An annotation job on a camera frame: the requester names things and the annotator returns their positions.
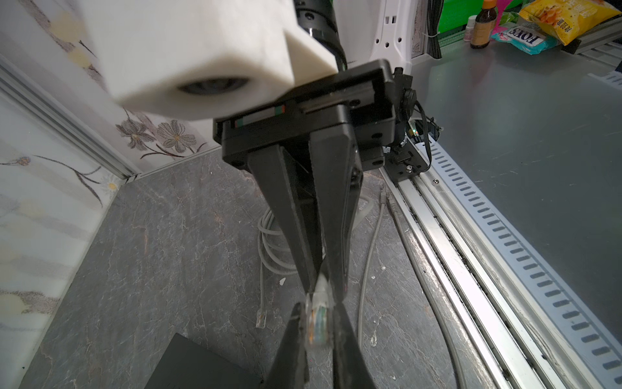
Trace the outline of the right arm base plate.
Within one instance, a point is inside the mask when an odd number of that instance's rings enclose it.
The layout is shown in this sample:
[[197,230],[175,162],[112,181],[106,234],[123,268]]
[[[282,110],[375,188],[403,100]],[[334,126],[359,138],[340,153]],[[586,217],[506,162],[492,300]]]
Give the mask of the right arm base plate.
[[442,131],[434,117],[428,117],[418,101],[414,103],[414,112],[420,117],[411,116],[406,122],[396,125],[398,143],[388,147],[385,153],[384,169],[395,185],[431,169],[432,141],[437,141]]

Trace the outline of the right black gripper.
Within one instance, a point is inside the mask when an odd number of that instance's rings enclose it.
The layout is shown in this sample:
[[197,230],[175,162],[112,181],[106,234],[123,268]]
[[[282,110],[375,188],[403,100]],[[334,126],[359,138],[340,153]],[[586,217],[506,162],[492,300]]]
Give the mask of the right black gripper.
[[[398,144],[398,124],[412,112],[412,81],[387,60],[374,60],[214,121],[213,139],[224,161],[239,170],[248,166],[282,229],[306,293],[315,287],[322,263],[318,210],[333,296],[345,299],[362,168],[382,167],[385,148]],[[307,156],[303,142],[310,133],[315,190],[311,173],[285,149]]]

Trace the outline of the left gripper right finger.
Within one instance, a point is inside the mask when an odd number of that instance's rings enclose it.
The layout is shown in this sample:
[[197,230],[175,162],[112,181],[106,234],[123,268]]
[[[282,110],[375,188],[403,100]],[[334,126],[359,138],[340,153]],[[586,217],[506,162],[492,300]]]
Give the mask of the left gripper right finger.
[[333,308],[333,388],[376,388],[343,303]]

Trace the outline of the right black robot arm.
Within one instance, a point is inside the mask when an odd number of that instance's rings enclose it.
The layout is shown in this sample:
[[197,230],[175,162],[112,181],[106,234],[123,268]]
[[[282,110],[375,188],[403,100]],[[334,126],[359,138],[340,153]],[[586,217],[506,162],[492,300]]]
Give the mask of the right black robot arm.
[[299,25],[338,72],[278,100],[215,121],[231,166],[251,173],[311,289],[327,274],[333,298],[348,291],[348,264],[364,173],[400,182],[430,167],[435,131],[415,129],[412,62],[425,52],[424,1],[297,1]]

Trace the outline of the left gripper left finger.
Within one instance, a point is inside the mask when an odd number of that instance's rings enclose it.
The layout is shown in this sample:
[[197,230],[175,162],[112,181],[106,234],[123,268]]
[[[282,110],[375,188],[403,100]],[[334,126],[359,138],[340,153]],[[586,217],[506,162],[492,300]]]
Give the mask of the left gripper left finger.
[[296,303],[271,369],[265,388],[304,388],[309,380],[305,349],[305,307]]

